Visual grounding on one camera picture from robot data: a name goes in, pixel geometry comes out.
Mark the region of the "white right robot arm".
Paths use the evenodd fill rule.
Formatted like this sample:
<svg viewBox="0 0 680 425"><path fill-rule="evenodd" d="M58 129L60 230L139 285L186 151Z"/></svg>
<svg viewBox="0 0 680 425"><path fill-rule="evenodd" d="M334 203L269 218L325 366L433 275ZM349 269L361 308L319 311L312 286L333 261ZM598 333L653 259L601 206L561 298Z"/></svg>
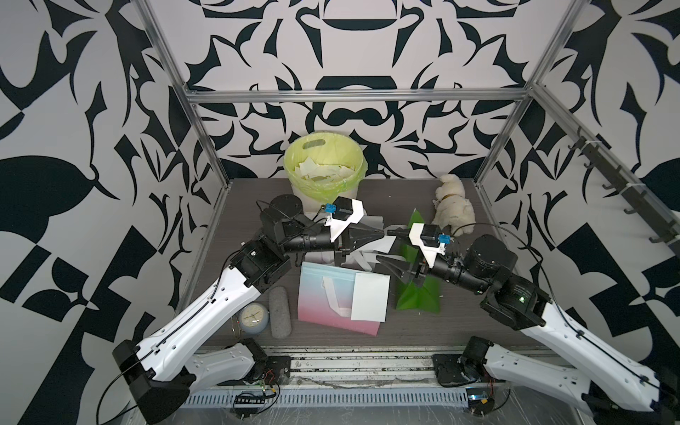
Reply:
<svg viewBox="0 0 680 425"><path fill-rule="evenodd" d="M387 234L418 251L413 263L379 257L400 281L434 277L480 295L480 306L492 319L568 361L557 367L473 336L463 354L438 372L442 386L514 382L571 405L597 424L676 423L678 379L618 352L564 313L538 285L514 274L517 256L497 237L482 235L464 255L454 256L446 254L451 237L435 225L416 223Z"/></svg>

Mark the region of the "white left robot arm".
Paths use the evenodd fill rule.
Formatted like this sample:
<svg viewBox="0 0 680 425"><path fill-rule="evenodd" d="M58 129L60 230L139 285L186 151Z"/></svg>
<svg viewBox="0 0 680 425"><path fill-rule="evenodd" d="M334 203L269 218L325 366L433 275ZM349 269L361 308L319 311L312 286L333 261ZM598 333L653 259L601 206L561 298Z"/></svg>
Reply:
<svg viewBox="0 0 680 425"><path fill-rule="evenodd" d="M256 205L260 229L228 255L216 281L158 331L139 342L125 340L113 350L120 377L149 424L166 420L195 391L247 377L265 358L255 343L238 343L208 355L197 351L285 276L294 256L331 251L341 264L349 254L385 236L384 230L361 224L365 212L357 199L339 197L322 205L313 219L292 194Z"/></svg>

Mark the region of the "white gift bag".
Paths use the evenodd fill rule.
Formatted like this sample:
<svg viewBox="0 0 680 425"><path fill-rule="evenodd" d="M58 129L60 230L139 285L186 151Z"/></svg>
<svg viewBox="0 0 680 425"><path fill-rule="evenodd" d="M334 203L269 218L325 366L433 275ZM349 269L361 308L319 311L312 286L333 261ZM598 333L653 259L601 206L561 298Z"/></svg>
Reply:
<svg viewBox="0 0 680 425"><path fill-rule="evenodd" d="M396 249L395 237L383 237L382 239L375 241L373 243L362 246L361 251L363 251L364 258L367 261L366 266L354 266L354 265L343 265L337 267L348 267L356 269L359 271L373 272L376 265L378 264L376 260L377 255L386 255L399 260L404 260L404 258L398 253ZM334 264L334 253L332 251L321 251L320 253L308 253L304 262L311 262L316 264L335 266Z"/></svg>

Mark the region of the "green gift bag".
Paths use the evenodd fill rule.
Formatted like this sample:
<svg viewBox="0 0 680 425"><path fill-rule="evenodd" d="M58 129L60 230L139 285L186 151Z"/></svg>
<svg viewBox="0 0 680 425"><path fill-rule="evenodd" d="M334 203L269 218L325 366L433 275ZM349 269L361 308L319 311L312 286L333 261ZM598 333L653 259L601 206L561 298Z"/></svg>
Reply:
<svg viewBox="0 0 680 425"><path fill-rule="evenodd" d="M417 209L412 212L408 226L414 223L424 223L424 219ZM416 248L402 244L399 249L401 255L409 263L414 263ZM398 282L396 295L397 310L421 310L430 313L440 313L440 281L433 277L426 278L422 284Z"/></svg>

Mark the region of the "pink and teal gift bag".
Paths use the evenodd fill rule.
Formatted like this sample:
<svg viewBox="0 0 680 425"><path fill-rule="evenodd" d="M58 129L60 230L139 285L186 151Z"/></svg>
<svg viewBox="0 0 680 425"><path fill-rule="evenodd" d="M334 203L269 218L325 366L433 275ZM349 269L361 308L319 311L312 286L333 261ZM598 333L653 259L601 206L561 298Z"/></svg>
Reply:
<svg viewBox="0 0 680 425"><path fill-rule="evenodd" d="M353 287L358 273L368 272L305 262L299 281L299 320L376 336L383 322L351 319Z"/></svg>

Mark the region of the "white trash bin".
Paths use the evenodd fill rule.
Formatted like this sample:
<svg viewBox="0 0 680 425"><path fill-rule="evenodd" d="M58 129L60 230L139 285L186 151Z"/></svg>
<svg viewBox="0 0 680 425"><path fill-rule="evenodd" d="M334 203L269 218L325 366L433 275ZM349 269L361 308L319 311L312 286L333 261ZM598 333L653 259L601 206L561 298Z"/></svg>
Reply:
<svg viewBox="0 0 680 425"><path fill-rule="evenodd" d="M321 205L333 204L338 197L357 198L359 181L352 182L313 182L291 180L293 194L303 205L304 213L317 212Z"/></svg>

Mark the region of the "white plush dog toy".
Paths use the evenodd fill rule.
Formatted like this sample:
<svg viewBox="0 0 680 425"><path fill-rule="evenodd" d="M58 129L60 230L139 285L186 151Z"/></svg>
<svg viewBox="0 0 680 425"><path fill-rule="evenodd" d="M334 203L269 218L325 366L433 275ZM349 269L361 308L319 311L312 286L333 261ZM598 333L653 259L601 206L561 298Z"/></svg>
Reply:
<svg viewBox="0 0 680 425"><path fill-rule="evenodd" d="M439 181L441 186L436 189L433 200L436 211L432 224L442 230L448 227L453 236L470 234L476 215L462 180L457 175L442 175Z"/></svg>

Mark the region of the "shredded paper in bin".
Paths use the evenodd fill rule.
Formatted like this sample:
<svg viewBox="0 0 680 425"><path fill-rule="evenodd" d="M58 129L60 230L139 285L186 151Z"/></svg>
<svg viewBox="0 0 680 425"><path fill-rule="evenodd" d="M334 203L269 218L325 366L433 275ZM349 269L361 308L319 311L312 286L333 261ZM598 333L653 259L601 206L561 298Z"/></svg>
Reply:
<svg viewBox="0 0 680 425"><path fill-rule="evenodd" d="M296 166L294 173L297 177L309 182L330 183L353 176L355 170L343 165L318 164L308 157Z"/></svg>

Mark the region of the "grey oval case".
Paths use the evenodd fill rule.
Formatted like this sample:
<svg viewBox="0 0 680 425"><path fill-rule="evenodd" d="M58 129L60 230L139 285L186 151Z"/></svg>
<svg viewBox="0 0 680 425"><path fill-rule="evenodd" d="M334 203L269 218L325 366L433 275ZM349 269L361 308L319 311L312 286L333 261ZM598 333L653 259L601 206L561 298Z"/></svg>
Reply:
<svg viewBox="0 0 680 425"><path fill-rule="evenodd" d="M272 338L287 338L292 333L292 320L287 290L281 286L272 288L269 292L268 304Z"/></svg>

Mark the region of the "small round alarm clock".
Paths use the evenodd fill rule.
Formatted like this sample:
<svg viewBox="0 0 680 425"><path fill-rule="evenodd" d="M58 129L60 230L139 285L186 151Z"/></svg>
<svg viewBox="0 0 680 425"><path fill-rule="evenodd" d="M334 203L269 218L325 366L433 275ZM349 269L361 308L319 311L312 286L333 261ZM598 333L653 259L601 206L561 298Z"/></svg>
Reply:
<svg viewBox="0 0 680 425"><path fill-rule="evenodd" d="M237 315L239 328L246 335L258 335L269 324L268 309L257 302L245 306Z"/></svg>

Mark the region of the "black wall hook rail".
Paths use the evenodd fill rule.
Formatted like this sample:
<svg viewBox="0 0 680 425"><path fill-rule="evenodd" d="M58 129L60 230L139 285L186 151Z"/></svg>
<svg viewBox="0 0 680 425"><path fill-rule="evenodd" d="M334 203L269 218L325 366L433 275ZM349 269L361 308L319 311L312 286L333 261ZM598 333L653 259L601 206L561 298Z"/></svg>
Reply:
<svg viewBox="0 0 680 425"><path fill-rule="evenodd" d="M570 145L571 152L585 158L586 170L582 181L582 195L587 200L586 186L593 171L596 171L605 182L602 189L609 195L622 197L628 204L623 212L639 216L654 232L648 240L652 244L665 244L675 255L679 256L679 218L657 197L652 189L618 159L600 139L587 138L587 134L579 127L576 132L568 133L574 141Z"/></svg>

